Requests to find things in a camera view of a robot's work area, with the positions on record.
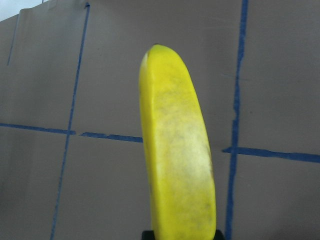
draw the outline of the black stand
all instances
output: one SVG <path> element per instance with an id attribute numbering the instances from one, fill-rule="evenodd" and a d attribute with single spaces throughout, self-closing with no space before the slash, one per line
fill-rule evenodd
<path id="1" fill-rule="evenodd" d="M 154 231 L 143 231 L 141 240 L 156 240 Z M 225 240 L 225 237 L 220 230 L 216 230 L 213 240 Z"/>

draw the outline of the wall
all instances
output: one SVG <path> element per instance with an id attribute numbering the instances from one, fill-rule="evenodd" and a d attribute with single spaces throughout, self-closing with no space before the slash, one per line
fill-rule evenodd
<path id="1" fill-rule="evenodd" d="M 320 239 L 320 3 L 50 0 L 0 22 L 0 238 L 139 239 L 150 226 L 140 62 L 185 61 L 217 228 Z"/>

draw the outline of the painter's tape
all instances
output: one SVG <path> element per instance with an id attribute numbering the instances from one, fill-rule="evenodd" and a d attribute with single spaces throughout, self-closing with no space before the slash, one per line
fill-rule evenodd
<path id="1" fill-rule="evenodd" d="M 9 52 L 9 57 L 8 57 L 8 61 L 6 63 L 7 66 L 9 66 L 10 61 L 11 61 L 11 55 L 12 55 L 12 51 L 13 51 L 14 44 L 15 44 L 15 41 L 16 41 L 16 35 L 17 35 L 19 19 L 20 19 L 20 14 L 18 14 L 17 17 L 16 17 L 15 27 L 14 27 L 14 31 L 13 31 L 13 37 L 12 37 L 12 42 L 11 42 L 11 47 L 10 47 L 10 52 Z"/>
<path id="2" fill-rule="evenodd" d="M 57 218 L 58 218 L 58 212 L 59 212 L 59 204 L 60 204 L 60 196 L 61 196 L 61 190 L 62 190 L 63 176 L 64 176 L 65 166 L 66 166 L 66 161 L 67 161 L 67 153 L 68 153 L 68 148 L 69 148 L 70 131 L 71 131 L 72 121 L 73 121 L 73 116 L 74 116 L 77 89 L 78 89 L 78 82 L 79 82 L 79 75 L 80 75 L 80 68 L 81 68 L 81 62 L 82 62 L 82 55 L 83 55 L 83 51 L 84 51 L 86 32 L 87 32 L 87 26 L 88 26 L 88 19 L 89 19 L 89 13 L 90 13 L 90 4 L 88 2 L 85 4 L 85 8 L 86 8 L 86 16 L 85 16 L 85 20 L 84 20 L 84 26 L 83 26 L 82 37 L 81 37 L 81 46 L 80 46 L 78 65 L 77 65 L 76 76 L 75 76 L 75 81 L 74 81 L 72 103 L 71 103 L 71 109 L 70 109 L 70 117 L 69 117 L 69 122 L 68 122 L 68 131 L 66 133 L 64 153 L 63 153 L 63 159 L 62 159 L 62 166 L 61 166 L 58 189 L 57 189 L 57 195 L 56 195 L 55 206 L 54 206 L 54 213 L 53 213 L 53 219 L 52 219 L 50 240 L 54 240 L 55 233 L 56 233 L 56 225 L 57 225 Z"/>
<path id="3" fill-rule="evenodd" d="M 40 131 L 40 132 L 47 132 L 47 133 L 54 133 L 54 134 L 67 134 L 68 133 L 68 130 L 64 130 L 64 129 L 44 128 L 44 127 L 38 127 L 38 126 L 26 126 L 26 125 L 7 124 L 7 123 L 0 123 L 0 127 L 7 127 L 7 128 L 14 128 L 14 129 L 25 129 L 25 130 Z M 70 130 L 69 134 L 75 135 L 76 132 Z"/>
<path id="4" fill-rule="evenodd" d="M 139 136 L 124 136 L 124 135 L 106 135 L 104 133 L 95 133 L 95 132 L 84 132 L 80 134 L 81 137 L 89 137 L 89 138 L 97 138 L 97 139 L 111 139 L 111 140 L 119 140 L 119 141 L 128 141 L 128 142 L 136 142 L 142 143 L 143 139 Z"/>
<path id="5" fill-rule="evenodd" d="M 230 159 L 226 218 L 225 218 L 225 239 L 226 240 L 232 239 L 232 222 L 233 222 L 233 215 L 234 215 L 234 183 L 235 183 L 236 172 L 237 172 L 237 155 L 238 155 L 239 121 L 240 121 L 239 79 L 240 79 L 240 70 L 241 70 L 242 60 L 245 55 L 247 16 L 248 16 L 248 0 L 242 0 L 238 53 L 237 53 L 237 61 L 236 61 L 236 73 L 235 73 L 234 101 L 233 101 L 235 119 L 232 122 L 231 159 Z"/>
<path id="6" fill-rule="evenodd" d="M 223 153 L 231 153 L 232 147 L 228 147 L 222 150 Z M 320 163 L 320 155 L 308 154 L 308 153 L 298 153 L 298 152 L 277 152 L 269 151 L 265 149 L 248 148 L 248 147 L 238 147 L 238 154 L 250 155 L 266 158 L 281 158 L 309 163 Z"/>

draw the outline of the banana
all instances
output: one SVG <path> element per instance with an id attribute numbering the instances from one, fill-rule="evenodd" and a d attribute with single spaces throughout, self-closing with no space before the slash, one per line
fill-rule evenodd
<path id="1" fill-rule="evenodd" d="M 210 146 L 180 56 L 155 44 L 139 72 L 143 146 L 156 240 L 212 240 L 216 197 Z"/>

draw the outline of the blue tape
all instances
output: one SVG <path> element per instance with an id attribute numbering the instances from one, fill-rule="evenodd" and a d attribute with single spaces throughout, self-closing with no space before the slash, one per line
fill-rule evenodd
<path id="1" fill-rule="evenodd" d="M 25 129 L 25 130 L 32 130 L 32 131 L 40 131 L 40 132 L 47 132 L 47 133 L 54 133 L 54 134 L 67 134 L 68 130 L 63 129 L 56 129 L 56 128 L 44 128 L 38 126 L 25 126 L 25 125 L 17 125 L 17 124 L 7 124 L 7 123 L 0 123 L 0 127 L 7 127 L 7 128 L 14 128 L 14 129 Z M 75 135 L 75 131 L 69 131 L 70 135 Z"/>
<path id="2" fill-rule="evenodd" d="M 20 14 L 18 14 L 16 17 L 16 22 L 15 22 L 15 27 L 14 27 L 13 37 L 12 37 L 12 42 L 11 42 L 11 47 L 10 47 L 10 53 L 9 53 L 9 57 L 8 57 L 8 62 L 6 63 L 7 66 L 9 66 L 9 64 L 10 64 L 12 50 L 14 48 L 14 44 L 15 44 L 15 40 L 16 40 L 16 33 L 17 33 L 17 29 L 18 29 L 19 19 L 20 19 Z"/>
<path id="3" fill-rule="evenodd" d="M 106 135 L 104 133 L 95 133 L 95 132 L 84 132 L 80 134 L 82 137 L 89 137 L 89 138 L 98 138 L 98 139 L 111 139 L 111 140 L 119 140 L 119 141 L 128 141 L 128 142 L 136 142 L 142 143 L 142 137 L 138 136 L 123 136 L 123 135 Z"/>
<path id="4" fill-rule="evenodd" d="M 71 109 L 70 109 L 68 130 L 67 130 L 66 139 L 65 139 L 65 147 L 64 147 L 63 160 L 62 160 L 61 172 L 60 172 L 60 177 L 59 177 L 57 197 L 56 197 L 55 207 L 54 207 L 54 214 L 53 214 L 53 220 L 52 220 L 52 228 L 51 228 L 50 240 L 54 240 L 54 238 L 55 238 L 57 217 L 58 217 L 58 211 L 59 211 L 59 203 L 60 203 L 60 196 L 61 196 L 61 189 L 62 189 L 62 182 L 63 182 L 63 176 L 64 176 L 65 166 L 66 166 L 66 161 L 67 161 L 67 153 L 68 153 L 68 148 L 69 148 L 69 139 L 70 139 L 70 132 L 71 132 L 71 127 L 72 127 L 72 120 L 73 120 L 74 110 L 75 110 L 75 103 L 76 103 L 76 96 L 77 96 L 77 88 L 78 88 L 79 74 L 80 74 L 80 68 L 81 68 L 82 54 L 83 54 L 83 51 L 84 51 L 84 44 L 85 44 L 85 39 L 86 39 L 88 19 L 89 19 L 89 13 L 90 13 L 90 4 L 88 2 L 85 4 L 85 7 L 86 7 L 86 16 L 85 16 L 83 32 L 82 32 L 82 38 L 81 38 L 80 53 L 79 53 L 78 66 L 77 66 L 77 70 L 76 70 L 76 76 L 75 76 L 75 82 L 74 82 L 74 88 L 73 88 L 72 104 L 71 104 Z"/>
<path id="5" fill-rule="evenodd" d="M 223 153 L 231 153 L 231 151 L 232 151 L 231 147 L 228 147 L 222 150 Z M 258 156 L 258 157 L 266 157 L 266 158 L 281 158 L 281 159 L 289 159 L 294 161 L 320 164 L 320 155 L 316 155 L 316 154 L 298 153 L 298 152 L 291 152 L 291 153 L 277 152 L 277 151 L 269 151 L 265 149 L 248 148 L 248 147 L 238 147 L 237 152 L 238 154 L 241 154 L 241 155 L 250 155 L 250 156 Z"/>
<path id="6" fill-rule="evenodd" d="M 232 238 L 232 222 L 233 222 L 233 212 L 234 212 L 234 183 L 235 183 L 235 177 L 237 172 L 237 154 L 238 154 L 239 120 L 240 120 L 239 78 L 240 78 L 242 60 L 245 55 L 247 16 L 248 16 L 248 0 L 242 0 L 238 53 L 237 53 L 236 74 L 235 74 L 234 102 L 233 102 L 235 119 L 232 122 L 231 159 L 230 159 L 226 219 L 225 219 L 225 239 L 226 240 L 231 240 Z"/>

